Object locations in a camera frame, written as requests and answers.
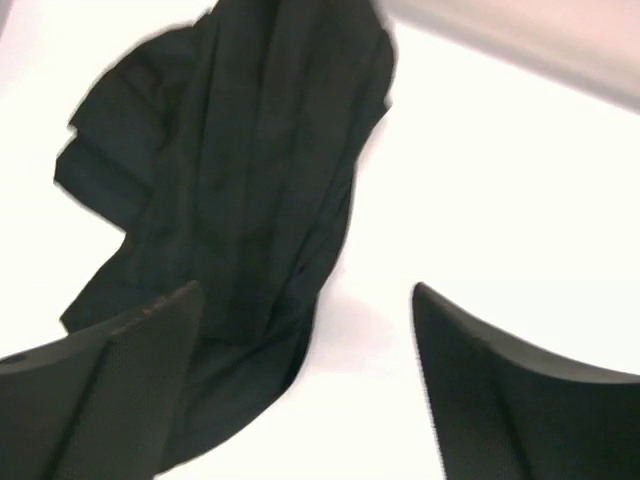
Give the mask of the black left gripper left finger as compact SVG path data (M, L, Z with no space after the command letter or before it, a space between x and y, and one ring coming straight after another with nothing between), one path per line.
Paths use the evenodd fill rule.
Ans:
M202 292L190 282L3 358L2 478L153 478L202 306Z

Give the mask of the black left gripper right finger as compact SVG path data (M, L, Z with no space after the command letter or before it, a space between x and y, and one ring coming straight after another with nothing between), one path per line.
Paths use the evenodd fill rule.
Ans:
M412 317L446 478L638 479L638 376L539 348L423 283Z

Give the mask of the black skirt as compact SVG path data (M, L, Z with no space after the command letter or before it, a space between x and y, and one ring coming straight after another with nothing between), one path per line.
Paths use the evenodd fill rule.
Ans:
M204 295L161 471L231 438L296 378L394 66L369 1L220 1L135 47L75 111L56 182L125 240L66 329L189 281Z

